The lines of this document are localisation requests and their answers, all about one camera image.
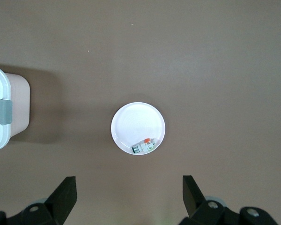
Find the green part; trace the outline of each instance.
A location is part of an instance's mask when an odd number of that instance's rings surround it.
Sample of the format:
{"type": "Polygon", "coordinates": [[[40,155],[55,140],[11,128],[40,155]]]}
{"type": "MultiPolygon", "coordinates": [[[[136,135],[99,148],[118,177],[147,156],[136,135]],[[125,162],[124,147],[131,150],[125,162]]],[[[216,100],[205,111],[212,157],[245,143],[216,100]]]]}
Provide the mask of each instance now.
{"type": "Polygon", "coordinates": [[[0,100],[0,124],[11,124],[13,120],[13,102],[10,100],[0,100]]]}

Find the screw head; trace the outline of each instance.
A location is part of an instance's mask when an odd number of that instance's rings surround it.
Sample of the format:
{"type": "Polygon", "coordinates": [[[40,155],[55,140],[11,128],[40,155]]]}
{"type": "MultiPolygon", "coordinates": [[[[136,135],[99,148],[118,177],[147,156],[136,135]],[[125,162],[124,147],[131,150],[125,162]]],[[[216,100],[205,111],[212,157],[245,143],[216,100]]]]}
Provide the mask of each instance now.
{"type": "Polygon", "coordinates": [[[29,212],[34,212],[34,211],[37,211],[38,210],[38,206],[32,206],[30,209],[29,209],[29,212]]]}
{"type": "Polygon", "coordinates": [[[218,206],[217,206],[217,204],[215,202],[208,202],[208,206],[210,208],[213,208],[213,209],[217,209],[218,208],[218,206]]]}
{"type": "Polygon", "coordinates": [[[254,217],[259,217],[259,213],[255,209],[247,209],[247,212],[254,217]]]}

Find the plastic container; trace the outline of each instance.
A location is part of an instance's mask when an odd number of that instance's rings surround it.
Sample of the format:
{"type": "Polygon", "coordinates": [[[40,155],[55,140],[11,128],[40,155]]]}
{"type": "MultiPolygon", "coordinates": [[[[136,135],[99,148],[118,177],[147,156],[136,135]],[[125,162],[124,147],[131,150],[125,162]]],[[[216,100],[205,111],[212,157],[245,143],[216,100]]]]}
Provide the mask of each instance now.
{"type": "Polygon", "coordinates": [[[111,135],[116,145],[132,155],[145,155],[156,150],[165,135],[160,112],[144,102],[121,107],[111,122],[111,135]]]}
{"type": "Polygon", "coordinates": [[[0,149],[29,124],[30,87],[21,76],[0,70],[0,149]]]}

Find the white plate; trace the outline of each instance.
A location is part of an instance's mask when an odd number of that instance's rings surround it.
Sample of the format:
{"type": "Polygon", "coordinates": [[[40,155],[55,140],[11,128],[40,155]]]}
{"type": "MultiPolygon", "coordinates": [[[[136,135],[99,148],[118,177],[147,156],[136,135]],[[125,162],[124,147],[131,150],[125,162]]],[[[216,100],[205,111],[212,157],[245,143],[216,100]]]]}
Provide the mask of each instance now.
{"type": "Polygon", "coordinates": [[[143,102],[129,103],[120,108],[111,122],[111,135],[117,146],[133,155],[148,154],[158,148],[165,134],[163,116],[153,106],[143,102]],[[132,146],[146,138],[156,138],[152,151],[133,153],[132,146]]]}

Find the small object on plate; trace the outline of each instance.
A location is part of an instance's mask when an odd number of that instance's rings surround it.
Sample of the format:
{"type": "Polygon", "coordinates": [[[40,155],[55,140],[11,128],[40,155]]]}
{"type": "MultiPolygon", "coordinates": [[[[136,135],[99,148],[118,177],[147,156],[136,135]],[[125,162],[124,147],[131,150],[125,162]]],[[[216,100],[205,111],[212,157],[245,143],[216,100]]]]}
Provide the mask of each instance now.
{"type": "Polygon", "coordinates": [[[157,144],[157,139],[156,138],[146,138],[145,140],[139,142],[138,144],[135,144],[132,147],[132,150],[134,153],[139,153],[139,152],[147,152],[147,151],[152,151],[157,144]]]}

